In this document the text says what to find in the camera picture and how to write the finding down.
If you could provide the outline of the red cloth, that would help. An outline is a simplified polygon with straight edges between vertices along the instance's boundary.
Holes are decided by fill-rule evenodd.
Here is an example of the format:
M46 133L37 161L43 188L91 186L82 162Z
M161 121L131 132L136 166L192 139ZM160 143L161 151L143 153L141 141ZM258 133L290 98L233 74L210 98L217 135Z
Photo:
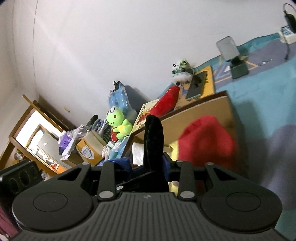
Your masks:
M191 122L178 138L178 160L190 162L195 167L212 162L235 170L236 154L235 139L211 115Z

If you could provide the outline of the yellow towel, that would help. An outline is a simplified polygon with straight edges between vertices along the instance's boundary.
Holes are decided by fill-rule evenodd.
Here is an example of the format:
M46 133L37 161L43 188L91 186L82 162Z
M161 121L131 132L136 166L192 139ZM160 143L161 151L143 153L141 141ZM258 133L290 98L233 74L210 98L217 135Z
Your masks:
M173 192L181 200L185 200L183 192L185 190L185 165L183 161L179 161L179 148L177 141L169 144L171 151L170 157L170 172L169 172L169 191Z

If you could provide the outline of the yellow small carton box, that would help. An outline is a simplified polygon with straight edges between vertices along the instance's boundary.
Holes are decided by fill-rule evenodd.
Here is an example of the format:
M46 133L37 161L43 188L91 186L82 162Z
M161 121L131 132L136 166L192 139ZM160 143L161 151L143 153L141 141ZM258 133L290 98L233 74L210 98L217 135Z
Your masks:
M89 162L91 166L96 166L102 159L102 151L106 142L92 130L82 138L76 145L76 150L84 162Z

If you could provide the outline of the illustrated picture book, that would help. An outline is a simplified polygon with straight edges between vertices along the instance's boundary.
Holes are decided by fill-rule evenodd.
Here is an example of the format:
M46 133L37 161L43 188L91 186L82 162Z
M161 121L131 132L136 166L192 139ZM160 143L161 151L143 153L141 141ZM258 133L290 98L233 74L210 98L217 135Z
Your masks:
M133 124L132 127L132 131L131 133L139 130L140 128L142 128L145 124L145 120L146 117L149 115L149 112L151 111L151 109L159 102L159 98L155 99L153 101L147 102L145 104L142 105L140 112Z

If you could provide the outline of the green frog plush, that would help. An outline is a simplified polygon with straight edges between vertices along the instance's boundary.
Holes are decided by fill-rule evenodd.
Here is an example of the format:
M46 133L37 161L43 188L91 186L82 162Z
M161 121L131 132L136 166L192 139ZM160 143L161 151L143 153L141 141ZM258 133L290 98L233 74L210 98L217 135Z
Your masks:
M132 124L125 118L123 112L116 106L111 107L107 113L106 120L112 127L112 138L120 140L128 136L132 131Z

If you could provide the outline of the red plush pillow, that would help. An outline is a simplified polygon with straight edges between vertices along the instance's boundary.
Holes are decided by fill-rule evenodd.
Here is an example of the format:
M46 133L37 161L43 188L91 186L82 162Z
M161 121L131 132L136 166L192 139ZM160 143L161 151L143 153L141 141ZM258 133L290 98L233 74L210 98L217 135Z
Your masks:
M171 86L166 93L159 99L159 101L152 107L149 114L158 118L169 113L175 108L178 102L180 87L177 85Z

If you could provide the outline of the purple white plastic bag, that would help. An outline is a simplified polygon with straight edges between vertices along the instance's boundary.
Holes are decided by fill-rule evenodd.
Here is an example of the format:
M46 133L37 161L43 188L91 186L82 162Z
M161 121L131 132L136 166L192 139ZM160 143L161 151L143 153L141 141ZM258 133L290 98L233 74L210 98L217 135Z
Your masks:
M68 132L62 132L62 136L60 136L58 140L61 161L69 159L77 143L82 140L88 132L89 130L85 125L80 125L76 129L70 130Z

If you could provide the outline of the blue plastic package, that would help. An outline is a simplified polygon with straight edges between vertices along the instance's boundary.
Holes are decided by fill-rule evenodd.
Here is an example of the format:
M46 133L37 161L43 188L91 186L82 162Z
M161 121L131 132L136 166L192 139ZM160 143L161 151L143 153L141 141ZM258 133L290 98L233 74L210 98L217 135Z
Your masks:
M123 112L125 118L128 119L130 123L134 124L138 114L130 105L125 85L120 81L114 81L113 84L114 89L110 90L108 96L109 106L119 108Z

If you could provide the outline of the silver laptop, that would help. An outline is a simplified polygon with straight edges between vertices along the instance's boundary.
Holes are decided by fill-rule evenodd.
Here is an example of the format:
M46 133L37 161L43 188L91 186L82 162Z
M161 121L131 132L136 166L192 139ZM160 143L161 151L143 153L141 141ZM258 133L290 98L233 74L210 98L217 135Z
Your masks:
M49 132L44 132L37 146L52 158L56 160L61 158L58 141Z

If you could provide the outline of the brown cardboard box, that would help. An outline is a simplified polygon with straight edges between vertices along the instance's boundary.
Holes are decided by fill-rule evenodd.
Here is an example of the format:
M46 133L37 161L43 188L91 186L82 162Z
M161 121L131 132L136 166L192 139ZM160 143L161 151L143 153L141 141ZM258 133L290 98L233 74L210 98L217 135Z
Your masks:
M163 126L164 147L174 141L178 143L178 138L191 122L208 115L217 118L218 122L235 139L237 144L236 169L231 171L237 172L239 170L239 144L236 123L231 100L225 91L192 102L159 118Z

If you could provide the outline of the yellow book under phone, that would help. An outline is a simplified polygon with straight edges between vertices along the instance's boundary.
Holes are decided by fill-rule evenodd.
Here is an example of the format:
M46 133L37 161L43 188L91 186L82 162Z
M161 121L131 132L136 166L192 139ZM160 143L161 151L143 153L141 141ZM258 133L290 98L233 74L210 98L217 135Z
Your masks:
M201 98L207 97L215 93L212 67L210 65L206 66L201 71L199 71L197 75L200 77L205 76L203 85L201 87L198 87L198 89L201 89L202 91L201 94L187 98L187 94L191 83L182 83L180 85L179 97L174 110L180 109L191 102L195 102L197 100L200 100Z

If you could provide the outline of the left gripper black housing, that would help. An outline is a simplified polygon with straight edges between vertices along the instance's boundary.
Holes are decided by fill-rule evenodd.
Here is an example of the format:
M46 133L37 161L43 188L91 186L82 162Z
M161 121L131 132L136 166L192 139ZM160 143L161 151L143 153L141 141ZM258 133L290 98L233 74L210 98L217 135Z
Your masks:
M34 161L21 161L1 170L1 207L11 209L17 195L41 181L41 172Z

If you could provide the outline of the teal purple patterned bedsheet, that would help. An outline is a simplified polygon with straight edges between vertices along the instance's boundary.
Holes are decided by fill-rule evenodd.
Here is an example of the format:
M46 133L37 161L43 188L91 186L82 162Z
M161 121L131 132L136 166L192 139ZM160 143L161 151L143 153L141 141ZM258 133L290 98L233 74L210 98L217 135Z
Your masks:
M248 75L232 79L221 56L204 66L212 67L216 91L228 92L244 127L247 176L278 195L283 211L276 230L295 240L295 44L275 33L238 49Z

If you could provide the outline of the black charger plug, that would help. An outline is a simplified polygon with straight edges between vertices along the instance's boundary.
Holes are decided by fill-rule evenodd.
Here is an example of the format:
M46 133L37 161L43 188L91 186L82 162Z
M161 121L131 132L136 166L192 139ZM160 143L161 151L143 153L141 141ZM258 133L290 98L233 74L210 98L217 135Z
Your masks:
M287 22L287 24L290 26L290 28L295 28L296 25L296 21L295 21L295 17L288 13L286 10L284 10L285 13L285 20Z

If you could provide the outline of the wooden shelf frame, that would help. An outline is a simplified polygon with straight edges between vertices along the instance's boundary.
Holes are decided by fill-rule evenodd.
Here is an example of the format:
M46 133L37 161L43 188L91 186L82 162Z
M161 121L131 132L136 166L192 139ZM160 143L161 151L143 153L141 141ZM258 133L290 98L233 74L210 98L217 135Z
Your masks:
M23 98L30 106L9 134L9 142L1 155L1 169L29 160L36 162L40 170L55 176L74 167L76 161L80 161L77 155L71 156L69 160L56 160L37 146L44 132L49 132L58 141L62 132L67 132L70 128L37 101L31 101L26 95Z

